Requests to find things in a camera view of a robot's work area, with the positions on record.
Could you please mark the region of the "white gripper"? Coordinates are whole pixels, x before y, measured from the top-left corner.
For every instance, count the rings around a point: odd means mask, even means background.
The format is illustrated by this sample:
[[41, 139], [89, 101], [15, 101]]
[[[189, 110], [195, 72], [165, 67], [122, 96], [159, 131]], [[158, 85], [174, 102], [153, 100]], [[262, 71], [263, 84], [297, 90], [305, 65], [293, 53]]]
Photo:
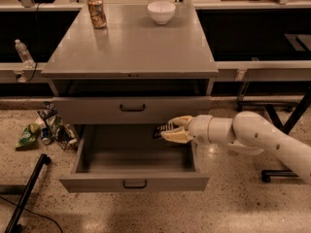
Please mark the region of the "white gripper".
[[211, 116], [178, 116], [171, 118], [168, 123], [175, 125], [176, 129], [166, 130], [161, 132], [161, 137], [173, 143], [186, 144], [189, 141], [194, 141], [196, 144], [209, 144], [209, 124]]

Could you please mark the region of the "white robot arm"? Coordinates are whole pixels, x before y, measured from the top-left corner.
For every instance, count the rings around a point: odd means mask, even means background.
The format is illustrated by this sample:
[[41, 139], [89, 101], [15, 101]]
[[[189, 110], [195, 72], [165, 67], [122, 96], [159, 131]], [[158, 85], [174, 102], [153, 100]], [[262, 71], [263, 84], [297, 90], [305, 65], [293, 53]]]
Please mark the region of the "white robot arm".
[[179, 116], [159, 127], [160, 138], [174, 143], [221, 144], [249, 155], [264, 150], [311, 184], [311, 147], [283, 133], [254, 112], [244, 111], [234, 118], [210, 115]]

